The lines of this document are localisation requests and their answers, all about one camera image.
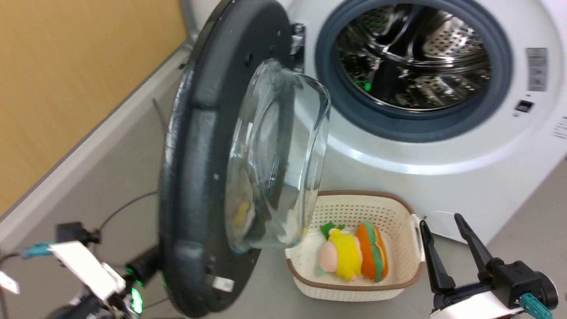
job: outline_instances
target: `orange wall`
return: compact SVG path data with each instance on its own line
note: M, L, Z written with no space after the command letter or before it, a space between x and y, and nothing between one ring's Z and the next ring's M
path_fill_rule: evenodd
M185 37L178 0L0 0L0 215Z

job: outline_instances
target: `white baseboard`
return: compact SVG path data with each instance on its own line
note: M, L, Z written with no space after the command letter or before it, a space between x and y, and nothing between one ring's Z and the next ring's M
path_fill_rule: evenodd
M177 85L189 50L181 47L82 143L13 207L0 223L0 250L13 251L55 205L99 162L171 86Z

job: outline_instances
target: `hamburger plush toy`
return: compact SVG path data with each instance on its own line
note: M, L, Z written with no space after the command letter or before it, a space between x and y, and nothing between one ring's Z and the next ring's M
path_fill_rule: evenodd
M327 242L320 251L319 271L335 272L345 280L354 280L364 275L379 282L388 274L388 260L380 231L371 222L365 221L355 236L342 233L332 223L321 228Z
M362 274L375 282L388 275L388 258L380 230L371 222L365 221L356 230L362 253Z

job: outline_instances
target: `teal connector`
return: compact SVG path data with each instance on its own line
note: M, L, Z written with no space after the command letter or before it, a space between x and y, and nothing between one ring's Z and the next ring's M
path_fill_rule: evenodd
M553 319L551 312L531 293L525 293L520 297L520 307L527 314L536 319Z
M31 247L24 248L20 251L20 255L22 259L29 259L37 256L51 256L53 255L51 251L49 251L49 245L56 244L54 241L46 241L37 243Z

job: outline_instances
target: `white laundry basket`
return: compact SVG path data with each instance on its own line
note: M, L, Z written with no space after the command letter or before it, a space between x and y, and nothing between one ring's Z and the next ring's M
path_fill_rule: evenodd
M317 272L319 248L325 243L320 227L333 222L353 232L368 220L380 229L390 270L379 283L367 279L346 282L335 274ZM286 249L287 265L295 284L305 295L334 301L376 301L391 299L415 284L425 269L425 255L419 218L400 198L367 191L324 191L309 230L296 247Z

